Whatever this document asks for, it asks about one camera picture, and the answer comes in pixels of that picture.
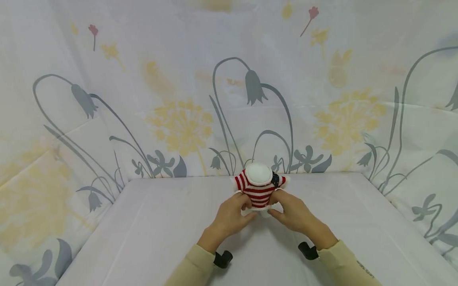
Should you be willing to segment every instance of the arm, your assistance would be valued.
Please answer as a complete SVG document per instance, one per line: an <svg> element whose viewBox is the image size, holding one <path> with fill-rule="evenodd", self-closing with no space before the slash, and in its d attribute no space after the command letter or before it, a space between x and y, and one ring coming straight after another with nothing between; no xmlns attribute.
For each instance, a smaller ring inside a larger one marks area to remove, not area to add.
<svg viewBox="0 0 458 286"><path fill-rule="evenodd" d="M213 270L215 253L220 244L229 236L240 232L256 217L240 214L241 209L251 208L250 198L237 193L223 202L213 223L207 227L197 244L175 268L165 286L204 286Z"/></svg>
<svg viewBox="0 0 458 286"><path fill-rule="evenodd" d="M320 261L338 286L382 286L355 257L353 252L337 240L331 229L316 218L295 196L279 189L272 193L269 204L279 202L283 213L269 210L274 218L292 231L306 235L316 246Z"/></svg>

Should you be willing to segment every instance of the pink tulip print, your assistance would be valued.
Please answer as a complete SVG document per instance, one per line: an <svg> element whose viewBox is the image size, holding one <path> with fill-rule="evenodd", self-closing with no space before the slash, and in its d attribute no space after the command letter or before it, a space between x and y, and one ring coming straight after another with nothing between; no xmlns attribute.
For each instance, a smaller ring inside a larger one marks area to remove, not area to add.
<svg viewBox="0 0 458 286"><path fill-rule="evenodd" d="M312 22L313 19L315 19L316 16L318 16L318 8L313 6L311 9L309 9L309 15L310 15L310 20L307 23L307 26L305 29L302 31L301 35L299 37L302 37L302 35L305 33L305 30L307 30L308 26L310 25L310 22Z"/></svg>
<svg viewBox="0 0 458 286"><path fill-rule="evenodd" d="M91 31L92 35L94 35L94 48L93 51L95 51L95 36L97 36L98 29L94 25L89 25L88 27L89 31Z"/></svg>

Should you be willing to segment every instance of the hand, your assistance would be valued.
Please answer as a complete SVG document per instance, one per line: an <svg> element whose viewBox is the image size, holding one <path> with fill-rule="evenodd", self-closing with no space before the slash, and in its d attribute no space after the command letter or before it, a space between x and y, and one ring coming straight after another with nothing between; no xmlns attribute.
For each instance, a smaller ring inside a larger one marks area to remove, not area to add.
<svg viewBox="0 0 458 286"><path fill-rule="evenodd" d="M242 216L240 210L245 208L251 208L251 200L245 194L234 194L223 202L215 220L205 229L197 245L214 254L227 237L240 232L256 217L256 212Z"/></svg>
<svg viewBox="0 0 458 286"><path fill-rule="evenodd" d="M277 202L282 205L283 213L274 209L268 213L290 230L306 235L318 250L338 242L329 227L315 217L301 199L277 189L271 194L269 204Z"/></svg>

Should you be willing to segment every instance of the left hand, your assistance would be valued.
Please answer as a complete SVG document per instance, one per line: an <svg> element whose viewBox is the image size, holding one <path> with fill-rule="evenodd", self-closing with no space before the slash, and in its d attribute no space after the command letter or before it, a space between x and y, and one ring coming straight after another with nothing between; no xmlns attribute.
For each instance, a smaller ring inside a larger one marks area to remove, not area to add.
<svg viewBox="0 0 458 286"><path fill-rule="evenodd" d="M215 220L205 229L197 245L214 254L227 237L240 232L256 217L256 212L242 216L240 210L246 207L251 208L251 200L241 193L234 194L223 202Z"/></svg>

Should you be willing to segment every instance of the striped knitted sweater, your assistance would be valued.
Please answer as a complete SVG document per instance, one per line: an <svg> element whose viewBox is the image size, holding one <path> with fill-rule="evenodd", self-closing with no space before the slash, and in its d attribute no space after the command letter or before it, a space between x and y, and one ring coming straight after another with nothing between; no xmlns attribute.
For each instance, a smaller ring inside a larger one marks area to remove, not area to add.
<svg viewBox="0 0 458 286"><path fill-rule="evenodd" d="M267 207L271 193L278 188L285 188L289 181L289 177L278 176L275 172L270 178L266 182L255 182L256 178L251 178L246 170L235 177L237 190L250 197L252 210Z"/></svg>

